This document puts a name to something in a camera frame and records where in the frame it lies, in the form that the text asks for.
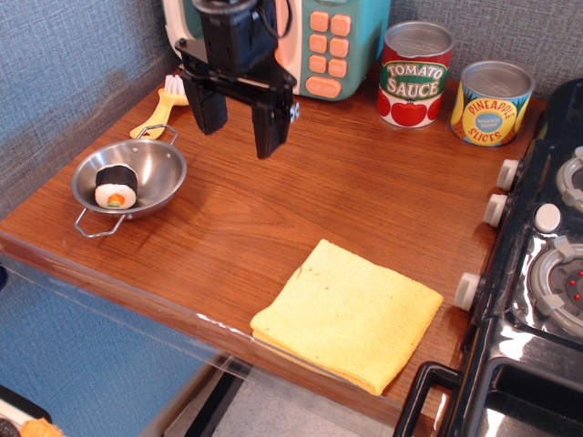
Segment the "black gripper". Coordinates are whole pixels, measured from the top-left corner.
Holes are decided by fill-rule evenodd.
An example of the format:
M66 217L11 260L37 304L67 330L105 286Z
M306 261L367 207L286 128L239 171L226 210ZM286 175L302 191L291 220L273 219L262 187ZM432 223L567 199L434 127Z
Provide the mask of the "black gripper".
M250 105L258 159L269 158L287 141L297 84L277 60L278 36L265 8L198 8L202 37L182 37L181 76L195 121L205 135L228 120L226 98Z

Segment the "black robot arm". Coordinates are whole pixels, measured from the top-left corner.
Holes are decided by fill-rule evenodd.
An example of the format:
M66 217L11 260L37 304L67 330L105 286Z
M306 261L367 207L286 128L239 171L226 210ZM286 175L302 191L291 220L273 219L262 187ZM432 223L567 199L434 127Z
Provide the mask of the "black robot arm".
M273 1L195 1L202 38L179 39L181 78L199 129L211 135L228 121L226 98L251 107L259 159L287 141L297 104L296 78L277 61Z

